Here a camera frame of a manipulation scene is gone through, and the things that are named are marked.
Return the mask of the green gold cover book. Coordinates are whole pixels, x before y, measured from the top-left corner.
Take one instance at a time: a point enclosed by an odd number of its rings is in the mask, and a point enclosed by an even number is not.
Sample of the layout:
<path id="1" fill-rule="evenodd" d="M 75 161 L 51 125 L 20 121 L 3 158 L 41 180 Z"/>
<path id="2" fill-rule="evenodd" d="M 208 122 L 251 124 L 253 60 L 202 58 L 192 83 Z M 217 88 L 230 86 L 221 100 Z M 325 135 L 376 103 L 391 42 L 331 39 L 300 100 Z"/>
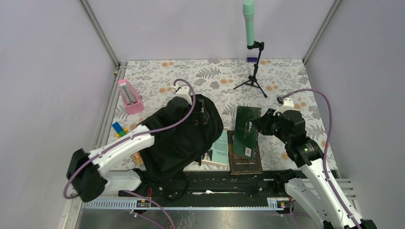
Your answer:
<path id="1" fill-rule="evenodd" d="M 258 131 L 252 121 L 261 116 L 260 107 L 238 106 L 233 138 L 235 154 L 248 160 L 255 159 Z"/>

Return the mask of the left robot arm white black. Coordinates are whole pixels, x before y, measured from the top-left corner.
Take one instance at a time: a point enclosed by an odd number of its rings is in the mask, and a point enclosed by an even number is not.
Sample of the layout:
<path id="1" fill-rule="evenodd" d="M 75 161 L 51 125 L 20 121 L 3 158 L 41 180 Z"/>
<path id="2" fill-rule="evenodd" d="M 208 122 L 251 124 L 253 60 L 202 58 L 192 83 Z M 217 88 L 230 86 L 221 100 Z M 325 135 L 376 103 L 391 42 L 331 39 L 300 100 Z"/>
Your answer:
<path id="1" fill-rule="evenodd" d="M 173 111 L 174 105 L 188 109 L 187 114 L 179 121 L 163 128 L 149 129 L 138 125 L 124 137 L 90 152 L 83 149 L 72 155 L 66 177 L 68 179 L 63 196 L 66 199 L 80 198 L 90 202 L 106 192 L 132 191 L 136 196 L 143 196 L 148 191 L 147 181 L 133 170 L 113 171 L 112 168 L 125 157 L 155 145 L 159 134 L 165 134 L 186 121 L 196 105 L 196 97 L 176 96 L 166 105 Z"/>

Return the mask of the black student backpack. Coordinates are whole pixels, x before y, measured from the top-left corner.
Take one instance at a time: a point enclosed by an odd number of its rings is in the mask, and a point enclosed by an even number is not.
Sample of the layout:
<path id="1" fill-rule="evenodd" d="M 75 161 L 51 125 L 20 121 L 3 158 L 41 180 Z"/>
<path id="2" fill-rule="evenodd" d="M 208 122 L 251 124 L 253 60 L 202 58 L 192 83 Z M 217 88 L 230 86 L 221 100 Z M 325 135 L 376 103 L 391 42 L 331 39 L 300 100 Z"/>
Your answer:
<path id="1" fill-rule="evenodd" d="M 140 151 L 146 177 L 155 182 L 173 179 L 205 154 L 223 130 L 214 102 L 197 94 L 192 114 L 176 127 L 153 133 L 154 144 Z"/>

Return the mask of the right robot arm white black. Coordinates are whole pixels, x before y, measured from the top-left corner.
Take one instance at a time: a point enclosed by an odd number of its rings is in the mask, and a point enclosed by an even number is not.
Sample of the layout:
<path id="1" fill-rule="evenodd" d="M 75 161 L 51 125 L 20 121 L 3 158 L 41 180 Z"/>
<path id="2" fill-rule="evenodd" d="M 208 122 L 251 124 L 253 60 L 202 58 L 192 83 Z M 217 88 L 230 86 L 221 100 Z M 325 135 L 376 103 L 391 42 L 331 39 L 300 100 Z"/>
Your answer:
<path id="1" fill-rule="evenodd" d="M 307 136 L 306 123 L 294 109 L 279 112 L 268 109 L 252 125 L 262 135 L 273 135 L 285 144 L 288 157 L 313 185 L 315 192 L 289 169 L 279 173 L 275 193 L 290 196 L 299 203 L 320 229 L 374 229 L 371 219 L 364 219 L 345 196 L 328 166 L 319 145 Z"/>

